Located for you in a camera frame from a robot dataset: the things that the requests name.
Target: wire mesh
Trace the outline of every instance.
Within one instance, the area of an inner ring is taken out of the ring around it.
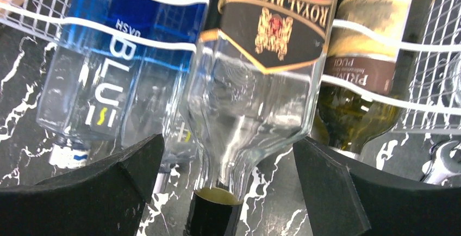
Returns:
[[[0,0],[41,15],[64,18],[72,0]],[[424,44],[461,44],[461,0],[435,0],[425,28]],[[0,22],[48,41],[58,41],[61,27],[0,9]],[[420,52],[410,102],[461,108],[461,55],[459,52]],[[461,134],[461,117],[406,110],[394,127],[396,132]]]
[[[435,0],[429,13],[423,44],[461,44],[461,0]],[[410,102],[461,107],[461,57],[459,52],[420,52],[409,87]],[[461,134],[461,117],[407,109],[396,132]]]

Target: liquor bottle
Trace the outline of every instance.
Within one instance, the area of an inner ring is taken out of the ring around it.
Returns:
[[[211,2],[180,107],[202,161],[184,235],[235,235],[253,168],[309,133],[335,3]]]
[[[421,42],[432,0],[343,0],[336,18],[395,41]],[[334,28],[324,73],[371,92],[406,99],[417,52],[399,51],[360,32]],[[388,131],[401,110],[322,83],[317,103],[334,150],[357,159],[369,140]]]
[[[160,42],[194,43],[206,8],[205,2],[184,4],[184,0],[175,5],[161,0],[72,0],[67,16]],[[146,47],[79,25],[65,26],[60,40],[37,122],[56,133],[52,154],[58,154],[54,159],[61,158],[69,168],[85,164],[90,141],[115,139],[132,105],[138,107],[132,114],[139,114],[139,105],[151,99],[143,89],[171,88],[165,86],[171,81],[163,80],[174,78],[172,73],[156,75],[148,83],[151,86],[143,85],[150,72],[164,68],[177,72],[191,56],[190,51]],[[168,92],[156,95],[167,96]],[[163,116],[165,108],[155,112]]]

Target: black marble surface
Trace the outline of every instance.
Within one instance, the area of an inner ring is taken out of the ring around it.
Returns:
[[[0,187],[34,184],[68,170],[48,164],[53,133],[35,123],[38,99],[55,44],[0,26]],[[443,137],[387,133],[368,143],[362,161],[418,180],[431,144]],[[91,161],[106,157],[113,143],[94,144]],[[176,166],[164,194],[146,206],[138,235],[182,235],[198,163]],[[312,235],[290,148],[253,170],[238,235]]]

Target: clear glass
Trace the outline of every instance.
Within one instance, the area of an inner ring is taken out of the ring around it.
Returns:
[[[201,150],[196,188],[242,200],[254,167],[310,131],[325,54],[302,73],[262,74],[220,36],[197,47],[180,107]]]
[[[206,8],[72,0],[67,15],[142,38],[195,43]],[[146,47],[78,25],[64,26],[60,40],[39,102],[41,126],[85,151],[88,141],[115,139],[122,126],[125,145],[161,133],[176,74],[188,68],[190,51]]]

